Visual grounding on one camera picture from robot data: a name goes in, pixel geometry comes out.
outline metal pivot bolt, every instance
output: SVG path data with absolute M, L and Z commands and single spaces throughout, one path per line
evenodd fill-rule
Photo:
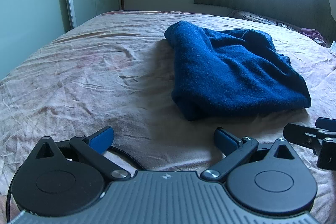
M 114 170 L 111 173 L 111 176 L 116 178 L 116 179 L 123 179 L 128 176 L 128 172 L 125 170 Z
M 220 176 L 220 173 L 216 170 L 205 170 L 203 172 L 203 176 L 208 178 L 208 179 L 215 179 Z

